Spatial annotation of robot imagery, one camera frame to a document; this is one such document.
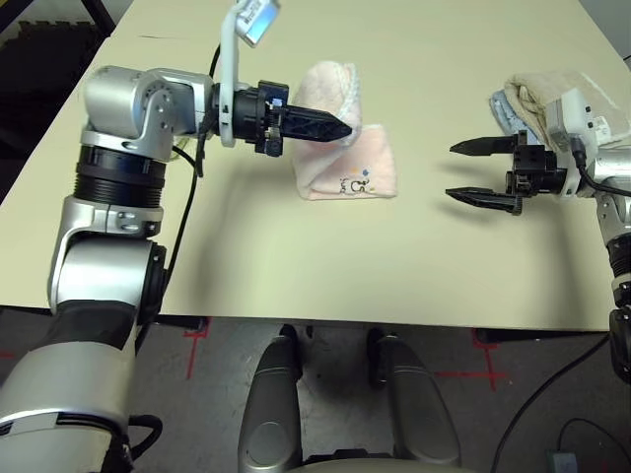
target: beige towel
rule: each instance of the beige towel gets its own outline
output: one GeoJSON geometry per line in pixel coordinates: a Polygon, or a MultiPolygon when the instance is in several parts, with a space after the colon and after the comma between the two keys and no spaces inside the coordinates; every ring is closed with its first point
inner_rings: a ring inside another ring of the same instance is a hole
{"type": "Polygon", "coordinates": [[[513,110],[539,138],[550,144],[545,132],[545,106],[561,95],[578,88],[592,108],[598,144],[623,140],[631,135],[631,123],[625,113],[589,76],[577,71],[517,74],[504,85],[513,110]]]}

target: tabletop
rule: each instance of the tabletop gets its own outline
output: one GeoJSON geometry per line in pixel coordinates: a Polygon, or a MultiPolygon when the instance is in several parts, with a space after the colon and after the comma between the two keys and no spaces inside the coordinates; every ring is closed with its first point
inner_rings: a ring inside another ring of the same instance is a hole
{"type": "MultiPolygon", "coordinates": [[[[87,74],[107,64],[207,71],[230,4],[135,0],[87,74]]],[[[261,45],[241,52],[242,81],[294,91],[320,60],[355,63],[364,122],[387,130],[399,195],[304,201],[291,152],[272,159],[212,139],[163,313],[607,328],[612,274],[594,202],[540,196],[517,218],[445,195],[503,188],[509,157],[449,147],[501,133],[488,99],[512,74],[584,71],[631,115],[631,74],[577,0],[292,0],[261,45]]],[[[0,304],[46,306],[85,78],[0,206],[0,304]]],[[[167,248],[189,180],[184,162],[168,166],[156,238],[167,248]]]]}

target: white label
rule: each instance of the white label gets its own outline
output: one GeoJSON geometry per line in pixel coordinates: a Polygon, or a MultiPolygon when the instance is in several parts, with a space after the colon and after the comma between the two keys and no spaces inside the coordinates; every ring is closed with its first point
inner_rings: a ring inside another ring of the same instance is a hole
{"type": "Polygon", "coordinates": [[[246,25],[249,25],[252,19],[258,14],[258,10],[260,10],[260,7],[261,3],[259,0],[249,3],[239,14],[240,19],[243,20],[246,25]]]}
{"type": "Polygon", "coordinates": [[[594,119],[594,132],[596,133],[596,142],[598,145],[606,145],[611,143],[611,128],[604,116],[597,116],[594,119]]]}

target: cartoon print on towel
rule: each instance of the cartoon print on towel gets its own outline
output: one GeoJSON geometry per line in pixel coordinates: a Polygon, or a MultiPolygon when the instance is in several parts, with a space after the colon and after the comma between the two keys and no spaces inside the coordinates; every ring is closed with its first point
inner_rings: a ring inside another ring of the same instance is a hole
{"type": "Polygon", "coordinates": [[[355,175],[349,177],[343,177],[339,179],[339,193],[340,194],[358,194],[360,192],[375,192],[375,187],[369,186],[371,180],[369,178],[370,172],[367,169],[362,170],[361,175],[358,169],[351,169],[351,172],[355,175]]]}

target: gray floor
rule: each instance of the gray floor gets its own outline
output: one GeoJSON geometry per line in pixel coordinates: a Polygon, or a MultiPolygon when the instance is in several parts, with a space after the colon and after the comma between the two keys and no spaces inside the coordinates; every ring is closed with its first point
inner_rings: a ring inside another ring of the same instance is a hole
{"type": "MultiPolygon", "coordinates": [[[[0,314],[0,379],[49,323],[45,317],[0,314]]],[[[137,462],[142,473],[236,471],[239,427],[258,357],[280,323],[215,318],[197,341],[187,379],[193,339],[169,327],[155,327],[141,352],[132,411],[162,417],[160,441],[137,462]]],[[[299,381],[305,456],[336,448],[390,451],[384,392],[366,383],[364,337],[358,324],[315,325],[313,338],[298,326],[306,359],[299,381]]],[[[504,373],[493,391],[488,378],[445,376],[486,372],[484,350],[468,329],[396,327],[434,372],[450,408],[464,466],[488,471],[507,423],[526,398],[553,372],[596,342],[594,336],[514,342],[490,350],[493,368],[504,373]]],[[[524,416],[511,436],[500,472],[544,472],[565,420],[579,416],[600,423],[629,445],[630,390],[612,373],[608,349],[554,384],[524,416]]],[[[567,432],[564,446],[578,454],[582,472],[630,471],[624,457],[602,434],[585,425],[567,432]]]]}

